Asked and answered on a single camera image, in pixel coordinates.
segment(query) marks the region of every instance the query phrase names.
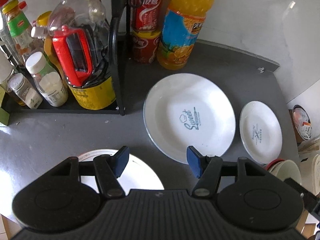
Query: black shelf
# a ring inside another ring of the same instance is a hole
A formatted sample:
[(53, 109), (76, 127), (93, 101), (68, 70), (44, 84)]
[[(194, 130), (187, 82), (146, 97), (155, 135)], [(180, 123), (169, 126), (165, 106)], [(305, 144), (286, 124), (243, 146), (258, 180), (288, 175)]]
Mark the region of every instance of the black shelf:
[[(72, 113), (72, 114), (121, 114), (125, 115), (125, 107), (123, 104), (124, 96), (124, 74), (128, 61), (128, 53), (131, 47), (130, 37), (130, 6), (128, 0), (111, 0), (112, 7), (112, 19), (110, 22), (109, 31), (109, 44), (108, 44), (108, 56), (109, 56), (109, 70), (112, 78), (113, 89), (116, 94), (116, 100), (110, 105), (101, 110), (88, 110), (82, 108), (75, 97), (69, 91), (69, 98), (67, 102), (60, 107), (51, 106), (45, 99), (38, 107), (38, 109), (30, 109), (27, 106), (18, 105), (8, 94), (5, 95), (2, 102), (2, 109), (8, 113)], [(126, 33), (124, 36), (119, 36), (119, 23), (123, 14), (124, 8), (126, 10)], [(24, 71), (22, 73), (33, 84), (33, 79), (29, 74)]]

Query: orange juice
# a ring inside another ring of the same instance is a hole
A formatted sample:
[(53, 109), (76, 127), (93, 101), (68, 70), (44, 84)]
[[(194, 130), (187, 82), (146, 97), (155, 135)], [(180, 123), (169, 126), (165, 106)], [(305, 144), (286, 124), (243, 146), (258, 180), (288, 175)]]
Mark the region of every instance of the orange juice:
[(164, 68), (177, 70), (187, 63), (213, 1), (171, 0), (157, 52), (157, 60)]

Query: red bottle handle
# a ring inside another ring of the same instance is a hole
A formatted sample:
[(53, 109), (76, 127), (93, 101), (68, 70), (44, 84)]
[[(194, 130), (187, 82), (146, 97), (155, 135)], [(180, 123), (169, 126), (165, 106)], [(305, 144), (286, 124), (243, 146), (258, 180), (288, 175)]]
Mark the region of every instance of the red bottle handle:
[[(75, 69), (72, 55), (70, 53), (70, 50), (66, 41), (67, 37), (74, 33), (78, 34), (78, 37), (83, 49), (84, 58), (87, 64), (87, 71), (85, 72), (77, 71)], [(76, 87), (82, 87), (84, 81), (88, 77), (90, 77), (90, 75), (93, 72), (90, 47), (87, 41), (87, 37), (85, 36), (84, 30), (81, 28), (69, 30), (67, 26), (63, 26), (62, 31), (55, 32), (55, 36), (52, 39), (52, 43), (69, 83)]]

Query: gray table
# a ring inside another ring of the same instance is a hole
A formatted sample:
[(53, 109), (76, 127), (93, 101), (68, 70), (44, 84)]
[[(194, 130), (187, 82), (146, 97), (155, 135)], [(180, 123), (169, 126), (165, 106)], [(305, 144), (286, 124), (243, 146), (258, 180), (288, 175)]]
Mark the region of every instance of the gray table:
[(162, 154), (144, 127), (142, 107), (149, 89), (163, 77), (179, 72), (195, 73), (212, 80), (228, 96), (237, 129), (226, 161), (249, 157), (239, 134), (239, 115), (252, 100), (266, 103), (276, 114), (283, 135), (280, 156), (298, 162), (298, 150), (288, 110), (273, 75), (276, 65), (237, 51), (197, 43), (188, 64), (180, 71), (164, 70), (157, 62), (131, 62), (125, 78), (126, 116), (95, 114), (12, 114), (9, 127), (0, 128), (0, 213), (13, 219), (11, 202), (27, 184), (67, 158), (98, 148), (119, 149), (146, 162), (159, 176), (164, 188), (191, 189), (196, 179), (188, 165)]

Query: red can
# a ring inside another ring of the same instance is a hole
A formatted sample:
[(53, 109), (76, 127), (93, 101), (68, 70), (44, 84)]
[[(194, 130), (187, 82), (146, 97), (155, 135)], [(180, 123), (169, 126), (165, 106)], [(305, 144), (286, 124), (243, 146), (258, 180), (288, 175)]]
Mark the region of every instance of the red can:
[(141, 64), (155, 60), (160, 39), (160, 30), (154, 32), (133, 32), (133, 59)]
[(132, 4), (142, 5), (132, 9), (131, 27), (137, 32), (156, 30), (161, 0), (132, 0)]

